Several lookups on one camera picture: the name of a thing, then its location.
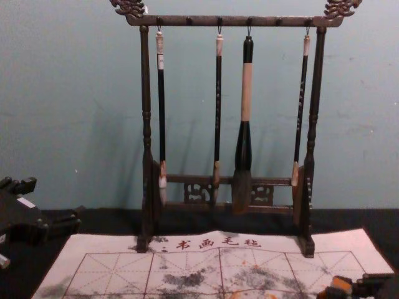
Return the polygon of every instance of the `beige brush handle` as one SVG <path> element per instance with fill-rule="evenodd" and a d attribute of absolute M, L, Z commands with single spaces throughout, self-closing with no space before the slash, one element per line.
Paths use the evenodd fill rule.
<path fill-rule="evenodd" d="M 158 70 L 163 70 L 163 35 L 161 31 L 156 33 L 156 53 L 158 56 Z"/>
<path fill-rule="evenodd" d="M 251 119 L 251 97 L 252 97 L 252 63 L 245 63 L 243 65 L 241 121 L 249 121 Z"/>
<path fill-rule="evenodd" d="M 306 35 L 304 39 L 304 56 L 309 55 L 310 36 Z"/>

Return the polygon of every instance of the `brush handle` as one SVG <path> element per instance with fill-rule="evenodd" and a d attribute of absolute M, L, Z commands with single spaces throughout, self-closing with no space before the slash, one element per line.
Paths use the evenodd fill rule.
<path fill-rule="evenodd" d="M 251 36 L 244 41 L 243 87 L 241 93 L 241 123 L 236 148 L 236 170 L 251 170 L 251 89 L 252 89 L 252 54 L 254 42 Z"/>
<path fill-rule="evenodd" d="M 158 69 L 158 100 L 160 114 L 160 198 L 166 204 L 166 147 L 165 147 L 165 86 L 163 81 L 163 34 L 156 33 L 156 59 Z"/>
<path fill-rule="evenodd" d="M 221 118 L 221 91 L 222 91 L 222 51 L 223 36 L 218 34 L 216 38 L 216 113 L 214 123 L 214 163 L 213 163 L 213 198 L 216 203 L 220 183 L 219 152 L 220 152 L 220 118 Z"/>
<path fill-rule="evenodd" d="M 299 172 L 299 148 L 300 148 L 300 134 L 302 130 L 302 116 L 304 111 L 304 98 L 305 98 L 305 86 L 306 86 L 306 72 L 307 72 L 307 58 L 309 55 L 310 37 L 305 36 L 304 39 L 304 56 L 302 59 L 302 74 L 300 76 L 300 90 L 299 90 L 299 104 L 298 104 L 298 118 L 297 118 L 297 130 L 295 138 L 295 153 L 294 153 L 294 166 L 292 168 L 292 179 L 291 185 L 296 186 L 298 184 L 298 172 Z"/>
<path fill-rule="evenodd" d="M 163 82 L 163 34 L 156 33 L 156 57 L 158 66 L 158 99 L 160 114 L 160 161 L 166 160 L 165 148 L 165 87 Z"/>

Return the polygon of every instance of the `brush rack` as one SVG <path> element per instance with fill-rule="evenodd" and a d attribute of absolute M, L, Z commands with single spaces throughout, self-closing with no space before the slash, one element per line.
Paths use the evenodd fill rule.
<path fill-rule="evenodd" d="M 126 17 L 129 25 L 138 27 L 141 41 L 142 110 L 143 110 L 143 202 L 142 231 L 138 236 L 137 251 L 146 252 L 163 210 L 231 211 L 227 202 L 210 203 L 205 193 L 211 194 L 212 176 L 167 174 L 169 183 L 184 184 L 184 202 L 167 202 L 162 206 L 158 178 L 159 164 L 151 153 L 151 94 L 148 28 L 151 26 L 203 26 L 203 27 L 315 27 L 317 40 L 314 58 L 312 91 L 310 96 L 309 130 L 304 164 L 299 168 L 297 186 L 291 178 L 252 178 L 252 201 L 248 212 L 278 213 L 292 216 L 299 228 L 300 249 L 305 257 L 314 256 L 314 241 L 310 210 L 314 178 L 314 147 L 319 114 L 320 88 L 327 28 L 339 27 L 344 18 L 354 14 L 362 0 L 327 0 L 324 16 L 150 16 L 145 14 L 142 0 L 110 0 L 116 12 Z M 220 184 L 232 184 L 233 177 L 221 176 Z M 292 205 L 273 206 L 274 186 L 292 188 Z"/>

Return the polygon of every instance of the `carved wooden panel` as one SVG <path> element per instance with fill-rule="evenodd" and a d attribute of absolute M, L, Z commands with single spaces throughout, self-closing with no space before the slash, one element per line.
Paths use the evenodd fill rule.
<path fill-rule="evenodd" d="M 273 206 L 274 186 L 253 184 L 251 205 Z"/>
<path fill-rule="evenodd" d="M 184 184 L 185 204 L 205 204 L 211 199 L 212 185 Z"/>

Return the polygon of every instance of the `large calligraphy brush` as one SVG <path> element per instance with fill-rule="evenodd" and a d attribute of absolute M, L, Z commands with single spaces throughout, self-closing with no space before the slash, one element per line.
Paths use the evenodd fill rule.
<path fill-rule="evenodd" d="M 234 171 L 232 184 L 233 213 L 245 212 L 251 203 L 252 177 L 251 177 L 251 89 L 252 89 L 252 53 L 254 42 L 252 37 L 246 37 L 244 41 L 243 55 L 243 86 L 241 93 L 241 123 L 239 126 L 236 148 L 236 170 Z"/>

